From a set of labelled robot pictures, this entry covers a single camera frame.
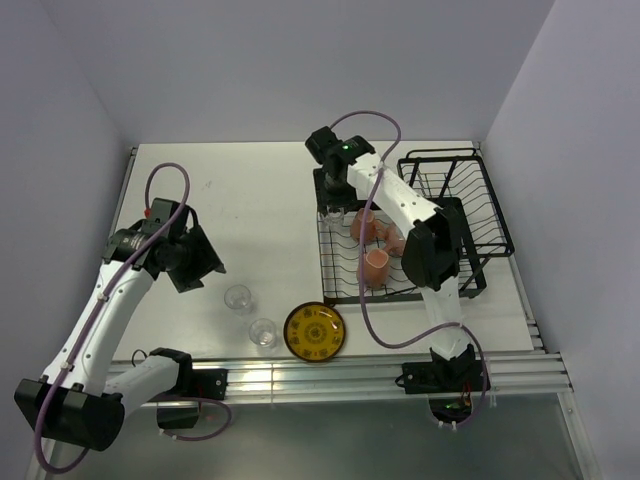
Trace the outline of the red floral patterned bowl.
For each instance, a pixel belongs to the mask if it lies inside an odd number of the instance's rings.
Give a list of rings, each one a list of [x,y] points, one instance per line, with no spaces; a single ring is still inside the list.
[[[406,240],[400,229],[394,224],[390,224],[383,236],[385,246],[384,251],[391,257],[400,258],[404,254]]]

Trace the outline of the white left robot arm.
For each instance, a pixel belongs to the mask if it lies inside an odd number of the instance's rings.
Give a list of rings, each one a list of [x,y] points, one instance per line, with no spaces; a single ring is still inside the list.
[[[194,210],[154,199],[145,218],[109,238],[92,296],[63,348],[39,379],[18,384],[14,400],[32,429],[104,451],[144,403],[195,393],[186,352],[158,347],[129,372],[110,379],[108,371],[133,313],[161,274],[185,293],[224,270]]]

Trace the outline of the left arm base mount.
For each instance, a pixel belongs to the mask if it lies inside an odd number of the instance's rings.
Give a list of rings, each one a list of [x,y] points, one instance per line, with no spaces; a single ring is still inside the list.
[[[224,432],[233,418],[232,410],[223,402],[227,376],[228,370],[223,368],[195,369],[191,373],[187,387],[167,391],[152,398],[150,402],[157,407],[156,423],[160,435],[173,440],[196,442],[214,438]],[[224,422],[215,431],[206,435],[180,434],[179,430],[194,428],[201,418],[207,421],[216,419],[216,416],[203,413],[205,405],[219,407],[225,413]]]

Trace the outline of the pink mug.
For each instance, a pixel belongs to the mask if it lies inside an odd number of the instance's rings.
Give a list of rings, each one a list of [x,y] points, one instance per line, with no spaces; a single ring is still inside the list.
[[[373,249],[364,254],[357,269],[357,279],[371,290],[381,289],[390,272],[390,257],[383,249]]]
[[[354,215],[349,233],[354,241],[362,241],[364,245],[369,245],[377,240],[384,240],[385,230],[386,226],[376,218],[373,211],[365,213],[361,208]]]

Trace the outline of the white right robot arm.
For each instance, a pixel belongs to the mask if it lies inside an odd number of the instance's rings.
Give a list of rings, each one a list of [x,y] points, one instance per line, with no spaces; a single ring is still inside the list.
[[[340,140],[328,126],[305,141],[319,164],[313,171],[317,210],[323,217],[377,206],[405,240],[401,267],[423,299],[428,329],[403,342],[388,343],[373,329],[359,280],[359,300],[365,326],[380,346],[403,349],[429,338],[439,357],[433,365],[435,383],[452,390],[468,374],[458,356],[472,342],[463,325],[458,291],[461,258],[461,220],[453,207],[440,207],[418,194],[388,168],[374,147],[361,136]]]

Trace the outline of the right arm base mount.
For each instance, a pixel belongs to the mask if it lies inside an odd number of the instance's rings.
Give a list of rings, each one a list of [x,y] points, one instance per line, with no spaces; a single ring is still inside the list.
[[[445,423],[466,420],[473,413],[473,394],[491,386],[482,362],[474,359],[406,362],[394,382],[407,395],[453,394],[428,401],[431,414]]]

